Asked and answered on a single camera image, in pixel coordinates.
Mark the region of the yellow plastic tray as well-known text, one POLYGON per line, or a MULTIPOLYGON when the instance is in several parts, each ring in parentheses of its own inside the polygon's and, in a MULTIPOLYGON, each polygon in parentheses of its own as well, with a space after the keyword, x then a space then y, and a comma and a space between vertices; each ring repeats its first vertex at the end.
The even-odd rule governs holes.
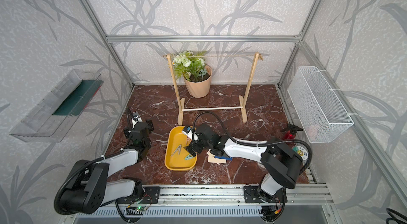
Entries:
POLYGON ((183 133, 183 128, 184 126, 172 128, 167 141, 164 164, 172 171, 189 171, 197 162, 197 157, 193 157, 184 149, 190 139, 183 133))

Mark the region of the blue postcard white characters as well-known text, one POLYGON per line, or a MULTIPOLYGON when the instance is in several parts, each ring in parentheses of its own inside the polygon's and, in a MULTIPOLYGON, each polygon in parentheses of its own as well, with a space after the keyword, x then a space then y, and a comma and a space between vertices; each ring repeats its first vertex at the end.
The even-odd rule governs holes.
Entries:
POLYGON ((230 161, 233 160, 233 158, 231 158, 231 157, 222 157, 222 156, 214 156, 214 158, 216 158, 216 159, 223 159, 223 160, 230 160, 230 161))

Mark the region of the teal clothespin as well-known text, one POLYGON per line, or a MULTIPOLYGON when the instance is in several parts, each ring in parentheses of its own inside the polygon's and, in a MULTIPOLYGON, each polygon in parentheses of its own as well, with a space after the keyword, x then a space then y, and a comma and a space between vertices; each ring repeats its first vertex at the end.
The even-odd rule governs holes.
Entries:
POLYGON ((184 158, 184 160, 190 160, 190 159, 194 159, 195 157, 194 156, 192 156, 191 154, 188 154, 185 158, 184 158))

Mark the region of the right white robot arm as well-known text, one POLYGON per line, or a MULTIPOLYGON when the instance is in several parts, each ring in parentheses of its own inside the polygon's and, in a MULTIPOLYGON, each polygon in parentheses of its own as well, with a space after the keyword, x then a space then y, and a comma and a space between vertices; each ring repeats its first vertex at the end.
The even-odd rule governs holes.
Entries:
POLYGON ((185 150, 195 157, 208 149, 211 154, 220 158, 244 158, 262 164, 268 173, 258 186, 258 197, 263 202, 271 202, 287 189, 294 189, 298 177, 309 167, 313 152, 310 145, 302 140, 249 141, 233 137, 218 115, 205 111, 194 119, 193 125, 184 126, 182 133, 191 142, 185 150), (220 123, 225 135, 218 135, 206 123, 196 126, 202 115, 212 115, 220 123))

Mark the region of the cream postcard red characters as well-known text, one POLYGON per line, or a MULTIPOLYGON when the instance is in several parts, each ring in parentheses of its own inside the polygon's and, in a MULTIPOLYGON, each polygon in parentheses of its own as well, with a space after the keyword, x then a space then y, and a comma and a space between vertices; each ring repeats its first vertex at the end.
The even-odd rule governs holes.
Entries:
POLYGON ((209 163, 226 164, 226 160, 225 160, 225 159, 216 158, 216 156, 213 155, 213 154, 211 154, 210 152, 207 152, 206 154, 208 155, 208 162, 209 162, 209 163))

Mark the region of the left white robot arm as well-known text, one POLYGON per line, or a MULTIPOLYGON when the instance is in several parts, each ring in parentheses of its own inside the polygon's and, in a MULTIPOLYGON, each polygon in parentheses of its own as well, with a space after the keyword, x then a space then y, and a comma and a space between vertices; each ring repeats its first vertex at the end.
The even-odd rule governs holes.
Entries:
POLYGON ((125 147, 108 156, 77 161, 56 193, 54 209, 57 213, 92 214, 101 206, 117 203, 121 198, 137 202, 145 197, 146 192, 140 179, 108 180, 118 171, 141 162, 152 145, 149 135, 154 131, 153 122, 143 121, 138 113, 129 109, 126 117, 128 126, 124 130, 127 138, 125 147))

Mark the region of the clear plastic wall shelf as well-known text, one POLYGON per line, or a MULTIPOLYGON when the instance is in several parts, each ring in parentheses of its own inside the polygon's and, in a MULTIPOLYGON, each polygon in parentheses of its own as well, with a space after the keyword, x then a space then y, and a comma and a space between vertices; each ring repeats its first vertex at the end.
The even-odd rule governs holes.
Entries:
POLYGON ((71 70, 10 135, 24 142, 61 142, 103 83, 100 73, 71 70))

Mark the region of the potted green plant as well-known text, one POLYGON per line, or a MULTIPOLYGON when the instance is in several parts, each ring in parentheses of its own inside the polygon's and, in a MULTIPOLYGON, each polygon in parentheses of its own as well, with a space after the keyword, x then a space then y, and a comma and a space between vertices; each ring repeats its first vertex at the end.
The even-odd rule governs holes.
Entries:
POLYGON ((183 78, 189 94, 194 98, 203 98, 210 90, 212 69, 204 59, 207 52, 185 50, 172 56, 176 79, 183 78))

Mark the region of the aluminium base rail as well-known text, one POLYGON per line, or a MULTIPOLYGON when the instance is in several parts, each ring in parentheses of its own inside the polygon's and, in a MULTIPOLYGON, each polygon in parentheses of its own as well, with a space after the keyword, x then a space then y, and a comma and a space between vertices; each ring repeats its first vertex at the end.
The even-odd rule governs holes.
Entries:
MULTIPOLYGON (((154 185, 146 185, 148 194, 143 198, 147 205, 164 206, 244 206, 254 197, 244 191, 243 184, 201 184, 201 185, 160 185, 154 192, 154 185)), ((333 205, 333 199, 326 184, 298 184, 286 190, 286 206, 333 205)))

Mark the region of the green circuit board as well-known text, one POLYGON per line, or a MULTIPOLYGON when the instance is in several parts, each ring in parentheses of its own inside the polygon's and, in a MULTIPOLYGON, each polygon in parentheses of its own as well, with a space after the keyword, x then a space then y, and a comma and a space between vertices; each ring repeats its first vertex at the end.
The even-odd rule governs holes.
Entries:
POLYGON ((129 216, 141 216, 143 215, 151 205, 129 205, 126 208, 126 214, 129 216))

